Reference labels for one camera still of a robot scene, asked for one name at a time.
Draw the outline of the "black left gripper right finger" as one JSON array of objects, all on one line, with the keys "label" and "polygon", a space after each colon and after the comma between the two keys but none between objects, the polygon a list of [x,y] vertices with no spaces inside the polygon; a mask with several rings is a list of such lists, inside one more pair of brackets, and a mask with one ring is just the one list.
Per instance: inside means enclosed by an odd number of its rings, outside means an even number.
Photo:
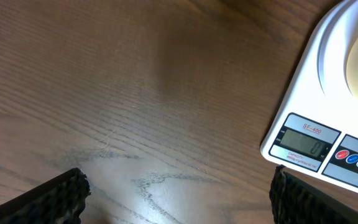
[{"label": "black left gripper right finger", "polygon": [[269,191],[275,224],[358,224],[358,212],[284,171],[275,169]]}]

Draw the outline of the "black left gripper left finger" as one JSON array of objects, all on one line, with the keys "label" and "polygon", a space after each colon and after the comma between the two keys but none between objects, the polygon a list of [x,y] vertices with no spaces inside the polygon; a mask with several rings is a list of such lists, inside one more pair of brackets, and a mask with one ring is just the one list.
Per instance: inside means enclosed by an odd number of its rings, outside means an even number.
[{"label": "black left gripper left finger", "polygon": [[0,223],[80,224],[89,195],[87,176],[73,168],[0,205]]}]

